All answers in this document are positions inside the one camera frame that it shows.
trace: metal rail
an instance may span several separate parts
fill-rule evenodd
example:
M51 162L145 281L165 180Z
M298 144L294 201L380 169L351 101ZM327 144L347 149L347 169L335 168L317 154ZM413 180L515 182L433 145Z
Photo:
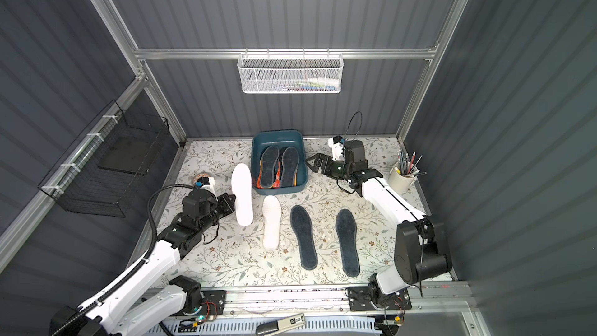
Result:
M404 141L404 138L406 138L407 133L413 124L414 117L419 111L421 103L423 102L423 98L425 97L425 94L427 93L427 90L433 81L433 77L435 76L437 68L445 55L450 41L452 40L452 36L456 31L456 26L458 26L460 18L462 17L468 2L469 0L454 0L452 3L446 21L444 22L444 26L442 27L439 37L437 38L435 57L429 61L428 65L423 70L421 78L414 89L413 97L411 98L411 101L409 101L407 110L400 121L400 126L396 132L396 138L398 138L399 142Z
M142 60L236 60L240 54L252 57L325 56L342 54L344 59L425 59L435 57L435 49L137 49L133 53Z
M286 317L296 313L305 316L384 315L384 310L351 312L344 289L367 286L367 283L330 285L285 285L282 287L214 287L226 291L226 308L220 317L251 318ZM161 288L148 289L144 297L151 297ZM409 314L471 313L477 312L477 303L467 282L426 281L423 296L417 288L409 290L413 308Z
M153 77L151 70L149 67L141 63L137 59L134 54L134 50L136 50L137 43L133 39L130 31L128 30L124 20L116 6L112 0L90 0L95 10L100 15L101 20L104 22L104 25L108 28L108 31L114 38L114 41L120 48L120 51L123 53L124 58L127 60L127 63L131 67L131 69L137 75L147 75L149 81L151 82L150 86L145 88L145 92L153 102L156 110L158 111L158 115L166 117L168 119L168 126L170 128L170 133L176 140L176 142L184 142L186 140L186 133L184 132L183 126L178 121L174 110L168 104L164 93L162 92L158 82Z
M65 163L73 163L80 156L86 153L86 148L94 140L95 133L101 132L104 126L113 118L110 116L116 115L122 109L129 108L132 102L137 98L139 93L143 90L147 80L143 75L135 78L131 84L124 90L123 94L116 100L117 104L112 106L105 112L104 116L93 126L89 131L91 135L86 137L79 143L79 145L70 153L64 161ZM45 185L57 185L64 177L67 169L61 166L56 172L49 177L48 183ZM55 201L44 192L38 191L34 198L25 206L17 218L10 224L10 226L0 236L0 273L8 265L10 260L17 254L17 251L23 246L25 241L33 233L35 228L48 214L50 208L54 206Z

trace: teal bin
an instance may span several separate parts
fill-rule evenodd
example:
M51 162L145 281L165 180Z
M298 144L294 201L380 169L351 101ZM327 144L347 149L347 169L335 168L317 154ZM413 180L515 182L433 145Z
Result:
M297 169L297 185L294 187L284 187L281 189L258 189L256 187L257 177L259 177L259 161L261 154L265 148L269 146L278 146L280 149L284 147L295 147L298 151L298 169ZM251 149L251 175L252 185L258 194L268 196L271 194L286 194L301 192L307 185L307 166L304 164L304 145L303 135L296 130L279 130L279 131L265 131L258 133L253 138L253 145Z

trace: gray insole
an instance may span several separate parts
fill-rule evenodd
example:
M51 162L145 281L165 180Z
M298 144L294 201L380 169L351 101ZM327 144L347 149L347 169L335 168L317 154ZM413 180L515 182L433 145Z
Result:
M269 189L276 181L279 155L280 149L278 149L277 146L269 146L265 148L265 151L263 151L263 154L261 154L261 169L257 179L257 183L260 188Z
M356 251L356 222L348 209L342 209L336 217L336 232L340 240L342 269L346 275L354 278L361 272L359 254Z
M282 153L282 175L280 188L296 185L297 169L299 168L299 151L295 147L288 147Z
M313 242L313 225L311 217L300 205L293 206L290 210L290 226L298 240L300 262L305 270L313 270L317 267L317 254Z

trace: white wire mesh basket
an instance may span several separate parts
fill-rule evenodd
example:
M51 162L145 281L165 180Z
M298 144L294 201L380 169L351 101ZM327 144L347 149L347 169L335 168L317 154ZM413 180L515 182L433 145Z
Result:
M341 54L241 54L238 72L246 93L338 93Z

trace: wall-mounted basket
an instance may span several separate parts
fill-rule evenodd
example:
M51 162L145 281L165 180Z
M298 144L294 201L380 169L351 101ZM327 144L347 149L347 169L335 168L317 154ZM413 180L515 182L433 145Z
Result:
M245 52L238 57L243 92L338 93L342 54L325 52Z
M168 121L122 110L103 119L75 158L58 162L38 188L67 212L126 217L139 213L132 201L169 137Z

